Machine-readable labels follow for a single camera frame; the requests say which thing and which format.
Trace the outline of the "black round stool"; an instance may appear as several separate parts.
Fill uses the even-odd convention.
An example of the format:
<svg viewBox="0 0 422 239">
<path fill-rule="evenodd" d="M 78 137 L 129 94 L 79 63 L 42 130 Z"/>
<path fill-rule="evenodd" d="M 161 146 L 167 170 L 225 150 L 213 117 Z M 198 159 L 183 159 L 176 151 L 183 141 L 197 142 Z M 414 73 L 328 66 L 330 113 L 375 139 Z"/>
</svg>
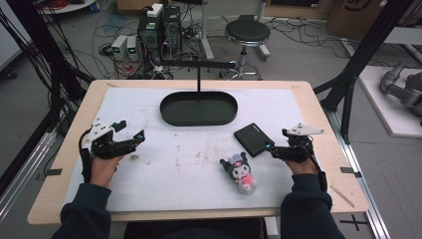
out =
<svg viewBox="0 0 422 239">
<path fill-rule="evenodd" d="M 264 24 L 254 18 L 238 18 L 226 25 L 225 37 L 232 43 L 240 45 L 242 51 L 238 60 L 232 61 L 232 69 L 222 69 L 219 76 L 228 81 L 246 80 L 254 77 L 257 81 L 262 79 L 259 70 L 246 61 L 247 49 L 263 46 L 270 38 L 271 31 Z"/>
</svg>

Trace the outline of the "black oval tray with stand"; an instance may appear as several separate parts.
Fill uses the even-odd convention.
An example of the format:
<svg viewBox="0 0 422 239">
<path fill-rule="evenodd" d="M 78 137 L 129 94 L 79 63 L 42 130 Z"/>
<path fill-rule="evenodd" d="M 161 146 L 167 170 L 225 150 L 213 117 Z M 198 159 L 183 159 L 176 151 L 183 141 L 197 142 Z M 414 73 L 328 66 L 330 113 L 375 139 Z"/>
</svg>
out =
<svg viewBox="0 0 422 239">
<path fill-rule="evenodd" d="M 238 103 L 228 93 L 201 90 L 201 69 L 232 70 L 233 63 L 163 60 L 164 66 L 197 69 L 197 89 L 194 92 L 175 92 L 160 103 L 162 119 L 174 126 L 223 125 L 237 115 Z"/>
</svg>

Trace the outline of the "white round table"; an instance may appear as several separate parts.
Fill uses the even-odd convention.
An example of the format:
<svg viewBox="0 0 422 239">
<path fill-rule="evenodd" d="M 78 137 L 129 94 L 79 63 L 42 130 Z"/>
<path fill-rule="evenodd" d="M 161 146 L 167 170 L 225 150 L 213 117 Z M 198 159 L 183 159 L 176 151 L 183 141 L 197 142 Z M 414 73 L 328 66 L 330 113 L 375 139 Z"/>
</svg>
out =
<svg viewBox="0 0 422 239">
<path fill-rule="evenodd" d="M 83 3 L 73 3 L 71 0 L 53 0 L 53 2 L 45 0 L 42 3 L 41 10 L 45 14 L 62 14 L 86 8 L 89 8 L 94 13 L 101 10 L 98 0 L 84 0 Z"/>
</svg>

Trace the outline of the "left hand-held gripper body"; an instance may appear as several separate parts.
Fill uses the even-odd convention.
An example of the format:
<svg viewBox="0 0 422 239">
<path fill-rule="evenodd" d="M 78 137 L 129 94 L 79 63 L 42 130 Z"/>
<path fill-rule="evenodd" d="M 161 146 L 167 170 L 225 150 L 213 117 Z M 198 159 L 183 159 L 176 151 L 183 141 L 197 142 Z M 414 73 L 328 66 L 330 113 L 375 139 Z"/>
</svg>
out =
<svg viewBox="0 0 422 239">
<path fill-rule="evenodd" d="M 101 119 L 96 119 L 88 130 L 86 143 L 91 145 L 90 152 L 102 159 L 112 159 L 132 152 L 130 140 L 114 141 L 114 129 Z"/>
</svg>

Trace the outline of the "person's lap dark clothing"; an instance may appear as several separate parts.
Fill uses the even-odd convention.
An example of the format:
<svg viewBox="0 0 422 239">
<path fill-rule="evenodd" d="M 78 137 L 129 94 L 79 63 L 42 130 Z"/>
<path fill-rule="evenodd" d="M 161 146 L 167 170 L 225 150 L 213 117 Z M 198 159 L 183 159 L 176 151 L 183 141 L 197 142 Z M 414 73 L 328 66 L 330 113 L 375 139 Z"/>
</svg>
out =
<svg viewBox="0 0 422 239">
<path fill-rule="evenodd" d="M 130 222 L 124 239 L 268 239 L 262 217 Z"/>
</svg>

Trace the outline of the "brown cardboard box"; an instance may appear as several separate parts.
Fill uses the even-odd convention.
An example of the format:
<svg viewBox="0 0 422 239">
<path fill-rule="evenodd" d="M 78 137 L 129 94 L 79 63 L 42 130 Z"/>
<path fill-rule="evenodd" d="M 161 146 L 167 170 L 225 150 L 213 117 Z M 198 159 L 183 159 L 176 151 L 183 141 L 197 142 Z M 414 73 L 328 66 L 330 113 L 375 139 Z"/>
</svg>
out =
<svg viewBox="0 0 422 239">
<path fill-rule="evenodd" d="M 383 0 L 334 0 L 326 22 L 327 33 L 362 40 L 384 5 Z"/>
</svg>

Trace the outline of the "white table leg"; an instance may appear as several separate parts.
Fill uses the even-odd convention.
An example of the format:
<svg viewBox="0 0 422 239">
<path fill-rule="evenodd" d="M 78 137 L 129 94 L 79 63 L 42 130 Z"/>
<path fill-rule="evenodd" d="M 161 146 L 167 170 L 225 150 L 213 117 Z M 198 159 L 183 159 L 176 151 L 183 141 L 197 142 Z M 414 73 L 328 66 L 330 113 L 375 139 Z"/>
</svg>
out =
<svg viewBox="0 0 422 239">
<path fill-rule="evenodd" d="M 207 3 L 208 0 L 201 0 L 201 32 L 199 33 L 199 36 L 206 59 L 208 61 L 213 61 L 214 54 L 207 36 Z"/>
</svg>

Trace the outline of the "aluminium rail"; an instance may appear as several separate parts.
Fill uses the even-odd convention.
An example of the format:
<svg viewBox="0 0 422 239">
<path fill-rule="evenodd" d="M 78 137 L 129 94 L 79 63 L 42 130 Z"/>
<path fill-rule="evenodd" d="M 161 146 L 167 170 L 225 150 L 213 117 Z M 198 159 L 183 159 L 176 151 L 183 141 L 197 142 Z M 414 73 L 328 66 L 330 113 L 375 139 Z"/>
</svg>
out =
<svg viewBox="0 0 422 239">
<path fill-rule="evenodd" d="M 36 140 L 35 145 L 30 147 L 29 152 L 23 156 L 23 165 L 0 196 L 0 224 L 6 219 L 31 177 L 48 154 L 56 137 L 55 131 L 45 132 L 40 139 Z"/>
<path fill-rule="evenodd" d="M 365 217 L 368 222 L 368 225 L 371 229 L 371 232 L 375 239 L 391 239 L 389 232 L 386 228 L 386 225 L 382 219 L 382 216 L 378 210 L 376 202 L 370 192 L 369 186 L 365 180 L 364 174 L 361 170 L 361 167 L 358 163 L 357 157 L 352 149 L 352 146 L 346 142 L 343 136 L 340 134 L 340 119 L 337 113 L 329 113 L 325 111 L 328 122 L 330 123 L 332 130 L 335 134 L 335 137 L 342 149 L 345 158 L 349 163 L 349 167 L 352 167 L 355 171 L 361 172 L 361 177 L 356 178 L 359 187 L 365 196 L 366 202 L 368 203 L 368 209 L 365 211 Z"/>
</svg>

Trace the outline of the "white table mat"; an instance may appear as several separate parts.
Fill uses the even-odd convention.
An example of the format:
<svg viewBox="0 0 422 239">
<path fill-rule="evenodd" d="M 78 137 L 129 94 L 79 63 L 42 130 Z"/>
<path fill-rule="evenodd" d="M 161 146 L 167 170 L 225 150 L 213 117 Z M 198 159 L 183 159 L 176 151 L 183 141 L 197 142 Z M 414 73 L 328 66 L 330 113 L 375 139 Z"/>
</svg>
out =
<svg viewBox="0 0 422 239">
<path fill-rule="evenodd" d="M 238 103 L 233 121 L 216 126 L 173 126 L 159 110 L 168 89 L 112 88 L 106 91 L 98 119 L 125 120 L 117 141 L 143 130 L 146 140 L 118 165 L 111 181 L 107 208 L 112 213 L 223 210 L 279 207 L 293 181 L 288 167 L 268 152 L 248 160 L 258 185 L 242 194 L 221 160 L 243 151 L 236 130 L 255 123 L 278 145 L 282 131 L 302 122 L 290 90 L 231 91 Z"/>
</svg>

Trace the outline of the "white box on computer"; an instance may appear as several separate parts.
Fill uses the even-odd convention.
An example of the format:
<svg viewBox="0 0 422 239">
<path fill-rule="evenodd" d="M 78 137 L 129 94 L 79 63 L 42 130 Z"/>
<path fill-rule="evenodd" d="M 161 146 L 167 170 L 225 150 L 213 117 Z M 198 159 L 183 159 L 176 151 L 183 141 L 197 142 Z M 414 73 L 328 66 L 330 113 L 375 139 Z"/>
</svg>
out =
<svg viewBox="0 0 422 239">
<path fill-rule="evenodd" d="M 148 17 L 156 18 L 159 16 L 161 11 L 163 10 L 163 5 L 159 3 L 154 3 L 151 8 L 147 11 L 146 15 Z"/>
</svg>

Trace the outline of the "person's right hand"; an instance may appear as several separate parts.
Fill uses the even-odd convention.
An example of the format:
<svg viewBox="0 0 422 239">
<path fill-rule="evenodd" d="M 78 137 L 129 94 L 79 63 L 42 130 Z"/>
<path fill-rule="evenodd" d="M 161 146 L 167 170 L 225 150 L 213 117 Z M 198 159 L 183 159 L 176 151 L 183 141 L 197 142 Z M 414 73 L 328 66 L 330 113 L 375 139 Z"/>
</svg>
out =
<svg viewBox="0 0 422 239">
<path fill-rule="evenodd" d="M 291 170 L 293 175 L 317 174 L 317 169 L 315 165 L 309 159 L 306 159 L 303 162 L 294 162 L 294 161 L 286 160 L 285 164 Z"/>
</svg>

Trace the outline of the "black and pink plush doll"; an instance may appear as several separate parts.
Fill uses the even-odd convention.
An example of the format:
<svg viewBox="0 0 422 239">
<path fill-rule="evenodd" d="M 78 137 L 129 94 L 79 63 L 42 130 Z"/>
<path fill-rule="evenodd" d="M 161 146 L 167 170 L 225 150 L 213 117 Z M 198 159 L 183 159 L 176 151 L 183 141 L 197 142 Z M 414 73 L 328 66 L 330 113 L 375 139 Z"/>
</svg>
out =
<svg viewBox="0 0 422 239">
<path fill-rule="evenodd" d="M 251 173 L 251 166 L 245 152 L 233 154 L 227 160 L 221 159 L 220 164 L 237 184 L 242 194 L 249 195 L 257 187 L 257 181 Z"/>
</svg>

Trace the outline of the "white floor board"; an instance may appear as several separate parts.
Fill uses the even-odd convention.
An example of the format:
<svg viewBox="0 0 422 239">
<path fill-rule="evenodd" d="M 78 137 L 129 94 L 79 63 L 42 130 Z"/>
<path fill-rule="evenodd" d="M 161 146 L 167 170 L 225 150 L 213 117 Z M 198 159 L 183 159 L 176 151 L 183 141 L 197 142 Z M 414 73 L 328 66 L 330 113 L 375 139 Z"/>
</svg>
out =
<svg viewBox="0 0 422 239">
<path fill-rule="evenodd" d="M 422 138 L 422 118 L 412 114 L 398 99 L 380 91 L 381 78 L 388 71 L 390 68 L 367 66 L 359 83 L 391 135 Z"/>
</svg>

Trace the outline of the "white power strip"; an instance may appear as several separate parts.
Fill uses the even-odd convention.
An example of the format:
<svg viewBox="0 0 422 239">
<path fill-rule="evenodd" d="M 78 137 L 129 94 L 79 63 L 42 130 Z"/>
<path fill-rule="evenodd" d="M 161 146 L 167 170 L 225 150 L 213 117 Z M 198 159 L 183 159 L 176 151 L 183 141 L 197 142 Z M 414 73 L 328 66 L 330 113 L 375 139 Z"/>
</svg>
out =
<svg viewBox="0 0 422 239">
<path fill-rule="evenodd" d="M 352 57 L 358 47 L 358 43 L 352 42 L 351 40 L 346 38 L 341 38 L 340 43 L 342 44 L 347 54 Z"/>
</svg>

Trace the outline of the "black computer tower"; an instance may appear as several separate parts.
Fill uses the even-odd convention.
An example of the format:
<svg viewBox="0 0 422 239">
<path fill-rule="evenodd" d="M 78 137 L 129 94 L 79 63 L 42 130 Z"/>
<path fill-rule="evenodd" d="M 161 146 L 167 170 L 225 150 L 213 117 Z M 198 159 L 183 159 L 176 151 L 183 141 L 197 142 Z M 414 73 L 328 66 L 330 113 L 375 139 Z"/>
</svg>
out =
<svg viewBox="0 0 422 239">
<path fill-rule="evenodd" d="M 163 9 L 162 21 L 164 40 L 170 53 L 179 52 L 181 47 L 181 10 L 179 6 L 167 6 Z"/>
<path fill-rule="evenodd" d="M 137 28 L 140 46 L 146 62 L 161 64 L 161 46 L 163 43 L 163 25 L 161 17 L 140 17 Z"/>
</svg>

